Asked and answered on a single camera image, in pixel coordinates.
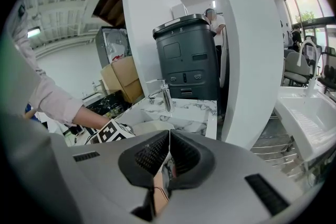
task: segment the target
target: trash bin lid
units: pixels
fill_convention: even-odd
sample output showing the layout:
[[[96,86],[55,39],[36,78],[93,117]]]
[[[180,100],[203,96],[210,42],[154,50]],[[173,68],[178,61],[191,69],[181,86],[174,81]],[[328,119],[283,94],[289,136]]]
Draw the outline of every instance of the trash bin lid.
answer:
[[[202,24],[203,24],[204,22],[206,22],[208,25],[210,25],[208,19],[207,19],[204,15],[202,15],[202,14],[191,14],[191,15],[186,15],[186,16],[183,16],[183,17],[180,17],[180,18],[171,20],[171,21],[168,22],[168,23],[165,23],[165,24],[163,24],[163,25],[160,25],[160,26],[158,26],[158,27],[155,27],[155,28],[153,29],[153,36],[154,36],[158,31],[163,30],[163,29],[166,28],[166,27],[171,27],[171,26],[173,26],[173,25],[175,25],[175,24],[180,24],[180,23],[183,23],[183,22],[186,23],[186,22],[189,21],[189,20],[197,20],[197,19],[200,20],[200,21],[202,22]]]

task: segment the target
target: faucet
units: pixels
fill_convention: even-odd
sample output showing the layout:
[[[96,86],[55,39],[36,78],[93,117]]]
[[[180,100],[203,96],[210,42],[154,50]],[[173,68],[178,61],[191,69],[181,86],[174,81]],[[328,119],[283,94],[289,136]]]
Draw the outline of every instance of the faucet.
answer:
[[[166,108],[166,111],[168,113],[173,113],[174,112],[174,103],[173,103],[173,99],[170,95],[170,90],[168,88],[168,84],[166,84],[166,81],[164,79],[154,79],[154,80],[151,80],[151,81],[147,81],[146,83],[153,83],[153,82],[156,82],[156,81],[161,81],[162,84],[160,86],[160,89],[149,94],[147,96],[148,99],[155,99],[155,96],[156,94],[162,92],[163,94],[163,102],[164,102],[164,106]]]
[[[312,92],[313,92],[313,89],[315,87],[315,81],[316,81],[316,78],[319,78],[321,76],[317,76],[316,75],[316,67],[317,67],[317,55],[318,55],[318,51],[317,51],[317,47],[315,45],[315,43],[312,41],[312,40],[305,40],[302,44],[301,44],[301,48],[300,48],[300,52],[299,52],[299,59],[298,59],[298,62],[297,62],[297,66],[300,67],[301,66],[301,57],[302,57],[302,50],[303,50],[303,47],[306,43],[311,43],[315,49],[315,55],[316,55],[316,63],[315,63],[315,68],[313,70],[313,77],[309,80],[309,83],[308,83],[308,88],[306,90],[306,96],[307,97],[311,97],[312,95]]]

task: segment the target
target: sink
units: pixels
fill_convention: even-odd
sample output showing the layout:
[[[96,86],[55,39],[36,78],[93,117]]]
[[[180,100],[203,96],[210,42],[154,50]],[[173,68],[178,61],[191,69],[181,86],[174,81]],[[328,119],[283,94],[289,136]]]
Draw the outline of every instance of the sink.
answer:
[[[303,160],[310,161],[336,143],[336,104],[317,89],[308,98],[306,90],[280,87],[275,111]]]
[[[153,100],[144,98],[115,120],[129,126],[156,120],[165,121],[173,124],[177,130],[216,139],[216,101],[173,99],[173,102],[175,110],[173,113],[168,113],[162,98],[156,97]]]

